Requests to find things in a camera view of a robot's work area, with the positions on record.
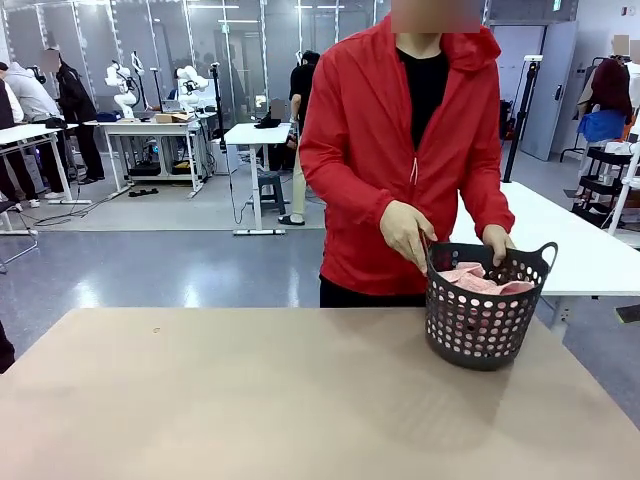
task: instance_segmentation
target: shoe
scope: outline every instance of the shoe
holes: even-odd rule
[[[64,197],[64,192],[49,192],[44,194],[44,198],[47,200],[57,200]]]
[[[278,217],[278,223],[282,225],[291,225],[294,227],[302,227],[305,225],[304,220],[302,222],[294,222],[291,220],[291,215],[284,215],[282,217]]]

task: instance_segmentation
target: stool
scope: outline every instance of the stool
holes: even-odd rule
[[[268,185],[273,187],[273,194],[262,193],[262,188]],[[277,208],[280,210],[280,215],[287,213],[278,172],[258,172],[258,190],[260,191],[260,206],[262,208]]]

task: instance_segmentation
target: door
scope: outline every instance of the door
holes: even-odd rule
[[[578,22],[549,25],[538,79],[529,107],[520,150],[543,161],[549,160],[560,107],[567,88]]]

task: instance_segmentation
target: black jacket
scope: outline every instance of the black jacket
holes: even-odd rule
[[[89,94],[80,81],[78,72],[66,63],[62,66],[56,79],[60,86],[58,103],[62,108],[64,119],[68,123],[89,122],[96,119],[96,107],[93,106]]]
[[[4,86],[4,81],[0,80],[0,130],[15,127],[15,125],[9,95],[7,94],[7,89]]]

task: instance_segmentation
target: gray floor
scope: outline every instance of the gray floor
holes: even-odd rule
[[[576,160],[560,165],[520,154],[513,180],[569,206],[562,189],[575,188],[576,172]],[[252,238],[222,231],[43,232],[40,248],[0,275],[0,319],[20,355],[73,308],[317,306],[323,240],[321,229]],[[0,256],[23,242],[2,238]],[[640,427],[640,325],[621,325],[613,314],[635,303],[578,302],[565,343]],[[537,314],[548,322],[551,309],[541,303]]]

